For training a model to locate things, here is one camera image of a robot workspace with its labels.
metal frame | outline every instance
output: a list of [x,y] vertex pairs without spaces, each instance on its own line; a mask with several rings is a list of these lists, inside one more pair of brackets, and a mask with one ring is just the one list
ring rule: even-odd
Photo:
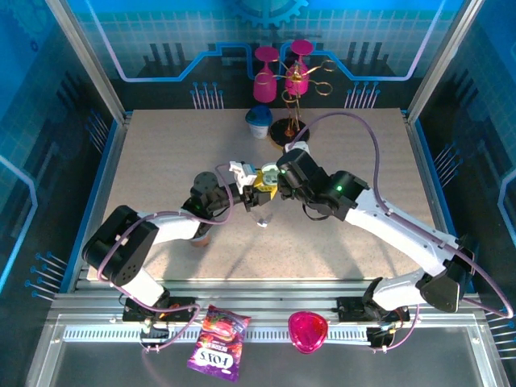
[[[86,222],[85,226],[85,240],[91,230],[102,221],[103,208],[109,196],[110,185],[114,178],[114,171],[127,129],[126,114],[66,1],[46,1],[115,121],[123,128],[117,131],[113,146],[109,150],[106,169],[102,174],[98,191],[94,193],[91,219]],[[414,124],[455,55],[483,1],[471,0],[468,4],[463,5],[459,16],[448,32],[446,43],[442,44],[442,48],[408,109],[407,132],[414,149],[435,225],[443,231],[448,229],[446,219],[431,179],[427,163],[429,160],[426,159],[422,150],[421,140]],[[75,289],[80,272],[81,260],[77,259],[73,267],[73,280],[68,287],[69,292]],[[368,325],[341,324],[338,322],[336,314],[331,312],[331,308],[335,307],[336,297],[361,297],[369,285],[368,281],[168,281],[163,285],[171,289],[172,293],[177,296],[195,296],[203,310],[206,310],[211,302],[216,301],[220,307],[236,313],[250,314],[253,316],[254,329],[257,330],[275,327],[284,329],[288,317],[300,309],[309,309],[327,318],[333,330],[343,326]],[[66,335],[67,329],[87,328],[89,331],[98,332],[114,330],[114,328],[125,329],[127,325],[122,324],[121,321],[122,309],[118,297],[118,292],[96,282],[81,283],[81,288],[72,294],[56,295],[31,364],[27,385],[46,386],[52,383],[64,343],[72,340],[70,339],[72,336]],[[199,315],[196,323],[200,323],[203,317],[204,312]],[[463,305],[456,314],[444,314],[429,306],[422,306],[417,328],[422,327],[465,328],[484,385],[509,385],[485,315],[481,310]]]
[[126,138],[127,129],[131,122],[132,113],[128,113],[123,125],[116,125],[111,129],[105,154],[102,155],[101,164],[98,167],[94,187],[86,205],[85,214],[77,233],[77,239],[73,245],[72,254],[69,259],[69,266],[66,269],[63,279],[62,292],[72,293],[76,289],[77,280],[81,274],[84,261],[81,258],[81,251],[86,240],[94,234],[102,224],[104,211],[110,196],[114,175],[119,165],[122,154],[123,142]]
[[[336,306],[336,297],[359,297],[367,289],[368,281],[171,281],[163,285],[177,296],[197,297],[203,310],[211,302],[217,302],[217,306],[222,308],[251,315],[252,326],[256,330],[284,330],[288,317],[300,309],[312,310],[322,315],[329,321],[333,331],[376,326],[374,323],[339,323],[337,314],[331,312],[331,308]],[[59,365],[63,344],[68,341],[77,342],[77,336],[67,334],[68,331],[93,332],[91,337],[80,340],[92,343],[101,341],[98,337],[102,337],[103,332],[126,329],[127,324],[121,321],[122,308],[118,297],[118,292],[107,286],[78,291],[75,294],[58,294],[48,314],[27,385],[51,384]],[[195,325],[201,323],[204,313],[199,315]],[[414,308],[410,308],[410,313],[414,315]],[[464,304],[456,314],[445,314],[424,305],[417,328],[424,327],[465,328],[484,385],[509,385],[481,310]],[[270,339],[268,342],[285,342],[283,339]],[[117,338],[115,341],[134,343],[135,338],[129,335],[126,339]]]
[[65,0],[46,0],[46,3],[79,57],[91,81],[94,83],[95,88],[113,115],[114,120],[118,125],[123,125],[125,110],[122,103],[68,3]]
[[466,36],[483,3],[484,0],[470,0],[468,4],[464,4],[460,9],[459,14],[450,26],[446,38],[435,54],[435,58],[426,76],[423,78],[421,85],[409,105],[408,121],[410,125],[415,124],[424,106],[430,99],[435,87],[438,85],[448,65],[457,53],[462,40]]

small cup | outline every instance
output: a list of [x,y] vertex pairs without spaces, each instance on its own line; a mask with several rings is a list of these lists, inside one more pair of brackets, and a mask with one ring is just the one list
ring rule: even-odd
[[266,105],[258,105],[249,110],[245,120],[252,135],[257,139],[264,139],[267,137],[268,128],[273,123],[273,114]]

purple packaging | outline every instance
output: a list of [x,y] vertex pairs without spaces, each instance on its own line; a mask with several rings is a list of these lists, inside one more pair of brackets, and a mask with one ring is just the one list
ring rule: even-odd
[[202,322],[201,334],[186,366],[227,381],[239,379],[242,343],[250,317],[213,305]]

pink wine glass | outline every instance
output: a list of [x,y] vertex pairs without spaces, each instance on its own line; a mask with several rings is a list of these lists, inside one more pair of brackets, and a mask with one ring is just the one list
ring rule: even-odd
[[256,49],[255,56],[264,62],[264,67],[255,76],[252,95],[259,102],[272,102],[276,98],[277,80],[268,63],[277,60],[280,53],[274,47],[263,46]]
[[[308,90],[308,80],[310,79],[310,75],[307,74],[308,68],[302,58],[306,55],[310,55],[314,51],[314,45],[308,40],[295,40],[290,45],[290,48],[295,54],[299,55],[299,59],[296,63],[292,64],[287,71],[285,89],[290,95],[303,95]],[[298,68],[302,77],[300,81],[293,81],[291,79],[296,68]]]

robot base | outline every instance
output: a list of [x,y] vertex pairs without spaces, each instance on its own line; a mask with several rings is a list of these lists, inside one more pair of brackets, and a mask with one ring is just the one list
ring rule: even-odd
[[[158,301],[156,307],[158,308],[172,308],[178,306],[191,305],[195,303],[193,297],[166,297]],[[194,311],[181,310],[179,312],[163,314],[155,313],[150,310],[139,306],[136,302],[128,298],[126,305],[123,308],[122,321],[125,323],[142,323],[146,318],[151,318],[155,323],[187,323],[192,316]]]

